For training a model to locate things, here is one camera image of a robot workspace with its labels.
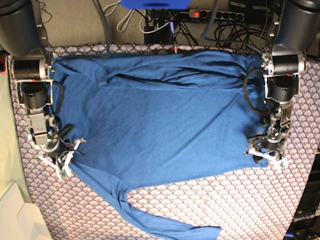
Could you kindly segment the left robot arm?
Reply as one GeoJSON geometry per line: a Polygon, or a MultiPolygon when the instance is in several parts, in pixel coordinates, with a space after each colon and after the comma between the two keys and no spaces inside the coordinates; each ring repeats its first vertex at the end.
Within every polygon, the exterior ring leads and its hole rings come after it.
{"type": "Polygon", "coordinates": [[[292,98],[300,90],[300,77],[306,72],[308,47],[320,26],[318,0],[276,0],[269,25],[262,64],[244,78],[242,89],[249,108],[262,115],[264,132],[247,140],[246,155],[258,164],[262,159],[282,168],[287,164],[285,151],[289,137],[292,98]],[[264,78],[265,110],[250,103],[249,78],[262,73],[264,78]]]}

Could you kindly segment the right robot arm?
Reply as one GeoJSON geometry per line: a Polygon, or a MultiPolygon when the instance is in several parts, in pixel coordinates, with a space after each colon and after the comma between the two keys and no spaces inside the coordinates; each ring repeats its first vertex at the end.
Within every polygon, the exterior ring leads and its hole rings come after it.
{"type": "Polygon", "coordinates": [[[60,90],[60,106],[64,88],[50,77],[53,55],[45,49],[49,41],[38,1],[0,2],[0,44],[11,56],[8,71],[17,83],[18,103],[26,108],[31,146],[43,151],[39,159],[58,173],[67,171],[81,141],[64,140],[73,126],[59,129],[58,111],[52,109],[53,87],[60,90]]]}

